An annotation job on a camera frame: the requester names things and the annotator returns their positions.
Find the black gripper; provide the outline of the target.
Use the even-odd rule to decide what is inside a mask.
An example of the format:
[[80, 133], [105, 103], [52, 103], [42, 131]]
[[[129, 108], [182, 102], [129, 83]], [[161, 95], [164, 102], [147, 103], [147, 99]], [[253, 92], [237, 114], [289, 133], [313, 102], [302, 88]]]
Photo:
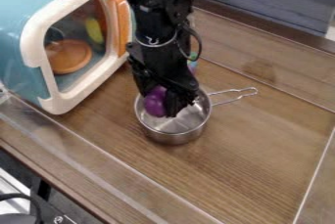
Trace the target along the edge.
[[165, 87], [167, 116], [176, 117], [187, 106], [195, 104], [199, 91], [199, 82], [179, 46], [172, 43], [153, 48], [135, 42], [127, 45], [127, 49], [141, 95], [145, 97], [157, 85]]

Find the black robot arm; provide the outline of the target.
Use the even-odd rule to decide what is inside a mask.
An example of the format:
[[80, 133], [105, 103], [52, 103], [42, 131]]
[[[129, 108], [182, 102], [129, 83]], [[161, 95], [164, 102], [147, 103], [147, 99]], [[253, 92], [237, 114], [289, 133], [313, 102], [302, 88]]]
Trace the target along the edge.
[[167, 89], [165, 115], [175, 117], [195, 103], [199, 82], [188, 61], [200, 36], [191, 27], [194, 0], [127, 0], [136, 16], [136, 40], [127, 45], [140, 94]]

